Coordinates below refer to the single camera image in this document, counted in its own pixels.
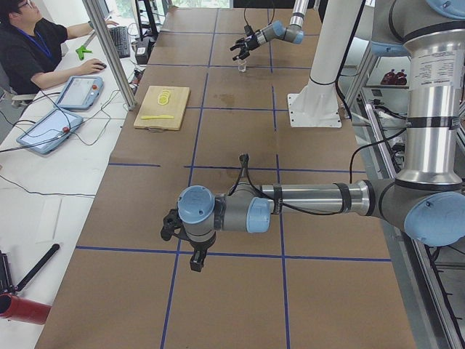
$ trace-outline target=cutting board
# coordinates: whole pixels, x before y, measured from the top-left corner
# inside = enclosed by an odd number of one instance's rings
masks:
[[[159,96],[169,92],[167,104],[161,105]],[[189,87],[150,86],[145,94],[134,127],[136,129],[170,129],[178,131],[181,128],[182,117],[189,98]],[[143,116],[173,116],[172,119],[142,119]]]

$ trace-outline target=red object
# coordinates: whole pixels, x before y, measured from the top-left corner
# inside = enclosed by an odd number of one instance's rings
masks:
[[[381,85],[395,85],[396,75],[392,69],[389,73],[385,73],[383,79],[381,80]]]
[[[405,69],[402,69],[399,73],[395,74],[397,79],[396,85],[406,85],[407,84],[407,74],[404,73]]]
[[[0,295],[0,318],[43,325],[51,308],[50,305],[19,298],[13,294]]]

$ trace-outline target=clear cup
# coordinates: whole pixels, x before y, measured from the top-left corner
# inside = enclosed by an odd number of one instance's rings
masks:
[[[241,73],[247,70],[247,61],[246,60],[238,60],[238,69]]]

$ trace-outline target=keyboard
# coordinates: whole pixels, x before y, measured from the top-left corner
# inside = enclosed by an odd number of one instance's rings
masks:
[[[131,55],[131,44],[129,43],[128,28],[119,26],[110,29],[110,36],[115,44],[118,57],[125,58]]]

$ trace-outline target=tablet screen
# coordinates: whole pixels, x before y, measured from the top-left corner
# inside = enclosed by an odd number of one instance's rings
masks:
[[[35,145],[34,148],[43,149],[59,135],[63,135],[63,127],[76,125],[76,119],[74,115],[65,114],[57,109],[26,131],[21,139],[29,145]]]
[[[59,101],[59,104],[83,105],[86,102],[86,98],[89,95],[93,84],[93,78],[73,78]]]

